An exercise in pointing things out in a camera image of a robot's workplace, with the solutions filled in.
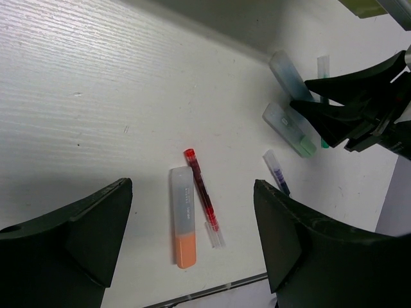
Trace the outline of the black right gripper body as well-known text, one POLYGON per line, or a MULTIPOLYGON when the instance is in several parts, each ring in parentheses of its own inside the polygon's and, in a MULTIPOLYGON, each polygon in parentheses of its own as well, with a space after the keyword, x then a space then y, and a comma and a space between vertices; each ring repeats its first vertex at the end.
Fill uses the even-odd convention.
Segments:
POLYGON ((347 105, 364 105, 369 132, 348 139, 345 149, 361 152, 378 144, 410 159, 410 49, 405 50, 405 68, 388 86, 373 94, 363 93, 347 105))

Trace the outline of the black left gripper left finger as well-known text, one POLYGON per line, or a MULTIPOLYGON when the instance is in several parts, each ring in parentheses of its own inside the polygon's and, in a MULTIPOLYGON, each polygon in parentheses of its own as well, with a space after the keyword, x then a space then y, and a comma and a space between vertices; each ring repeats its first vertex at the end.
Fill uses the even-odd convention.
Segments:
POLYGON ((1 307, 100 307, 132 204, 120 178, 90 196, 1 230, 1 307))

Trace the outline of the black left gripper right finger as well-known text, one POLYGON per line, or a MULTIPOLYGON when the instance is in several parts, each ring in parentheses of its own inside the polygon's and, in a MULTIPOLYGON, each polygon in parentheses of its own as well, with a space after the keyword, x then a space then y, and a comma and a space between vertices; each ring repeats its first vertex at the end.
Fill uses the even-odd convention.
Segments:
POLYGON ((352 227, 264 180, 254 210, 278 307, 409 307, 410 236, 352 227))

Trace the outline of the green highlighter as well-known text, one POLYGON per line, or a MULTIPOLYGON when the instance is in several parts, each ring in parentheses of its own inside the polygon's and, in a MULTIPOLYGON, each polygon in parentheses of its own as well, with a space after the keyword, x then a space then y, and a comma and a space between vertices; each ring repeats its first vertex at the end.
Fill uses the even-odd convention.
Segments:
POLYGON ((314 156, 317 150, 314 143, 279 105, 270 103, 262 118, 300 157, 314 156))

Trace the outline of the orange highlighter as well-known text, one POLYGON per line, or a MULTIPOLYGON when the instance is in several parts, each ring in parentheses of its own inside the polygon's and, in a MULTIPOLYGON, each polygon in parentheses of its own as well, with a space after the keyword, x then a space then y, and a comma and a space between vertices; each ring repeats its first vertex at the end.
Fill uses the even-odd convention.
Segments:
POLYGON ((192 169, 189 166, 173 168, 170 172, 170 184, 175 261, 180 269, 186 269, 197 261, 192 169))

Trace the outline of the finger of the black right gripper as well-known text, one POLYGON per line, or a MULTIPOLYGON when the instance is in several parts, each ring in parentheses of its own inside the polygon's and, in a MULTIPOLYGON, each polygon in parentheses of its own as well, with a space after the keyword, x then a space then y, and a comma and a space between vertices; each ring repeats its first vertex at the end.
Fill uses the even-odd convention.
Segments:
POLYGON ((307 88, 325 98, 346 105, 360 94, 373 94, 388 86, 405 68, 405 50, 386 61, 355 73, 332 78, 306 80, 307 88))
POLYGON ((364 105, 334 106, 292 101, 290 106, 302 115, 332 148, 346 139, 357 139, 369 132, 369 122, 363 113, 364 105))

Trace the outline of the blue highlighter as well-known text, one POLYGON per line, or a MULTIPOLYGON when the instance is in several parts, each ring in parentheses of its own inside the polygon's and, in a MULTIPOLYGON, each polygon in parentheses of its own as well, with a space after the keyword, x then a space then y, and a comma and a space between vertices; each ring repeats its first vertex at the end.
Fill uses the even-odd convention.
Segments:
POLYGON ((269 67, 282 89, 292 100, 315 101, 293 62, 284 51, 276 51, 273 54, 269 67))

